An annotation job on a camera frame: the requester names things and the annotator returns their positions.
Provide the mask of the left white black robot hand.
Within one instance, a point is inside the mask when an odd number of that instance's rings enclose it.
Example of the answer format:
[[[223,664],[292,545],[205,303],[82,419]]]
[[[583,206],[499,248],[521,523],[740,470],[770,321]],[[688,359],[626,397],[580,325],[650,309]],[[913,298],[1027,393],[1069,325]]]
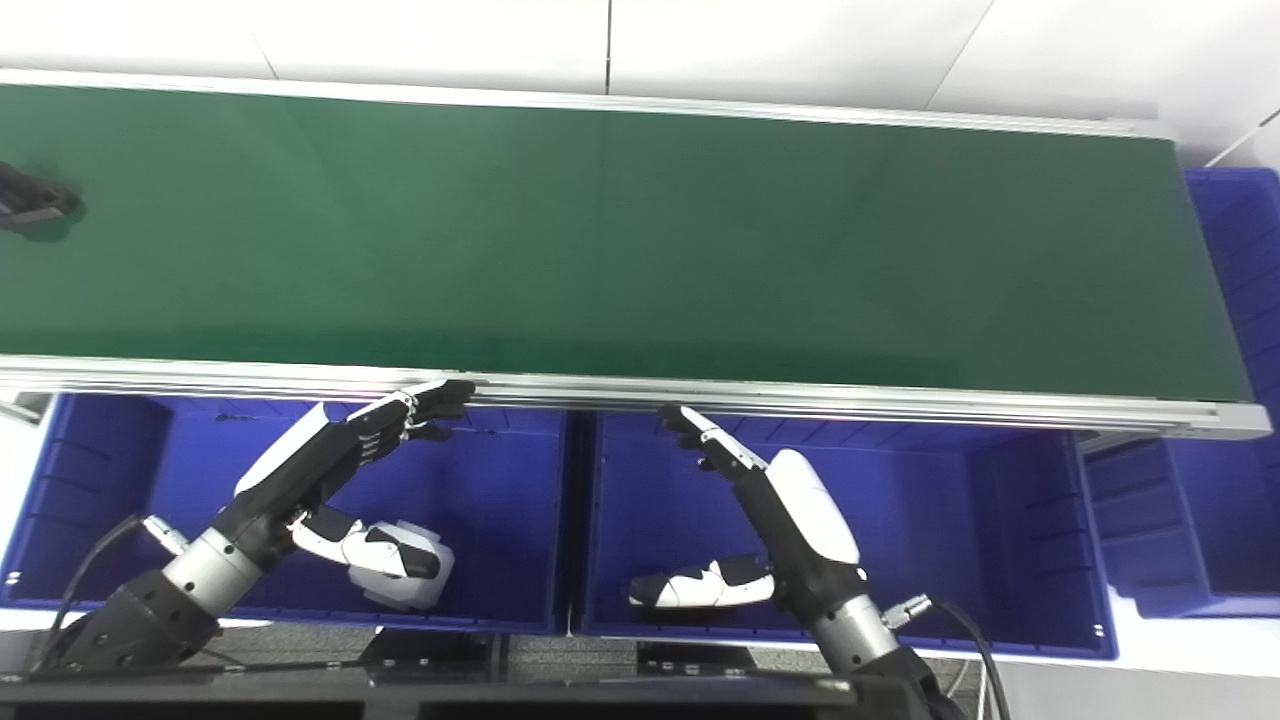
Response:
[[[438,533],[407,521],[366,523],[330,500],[364,468],[404,443],[443,442],[466,413],[470,380],[434,380],[390,392],[352,413],[316,404],[238,480],[210,534],[237,565],[237,605],[296,551],[346,566],[366,598],[399,611],[428,610],[442,597],[454,555]]]

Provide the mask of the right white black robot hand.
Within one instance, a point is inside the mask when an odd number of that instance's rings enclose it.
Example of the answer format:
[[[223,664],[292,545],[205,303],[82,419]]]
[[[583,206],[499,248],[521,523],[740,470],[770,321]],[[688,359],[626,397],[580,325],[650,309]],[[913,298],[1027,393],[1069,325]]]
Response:
[[[852,532],[805,456],[783,448],[767,461],[690,406],[668,404],[659,415],[681,447],[701,452],[700,469],[730,482],[768,562],[739,555],[640,577],[628,585],[632,606],[703,610],[771,600],[804,626],[849,615],[882,628]]]

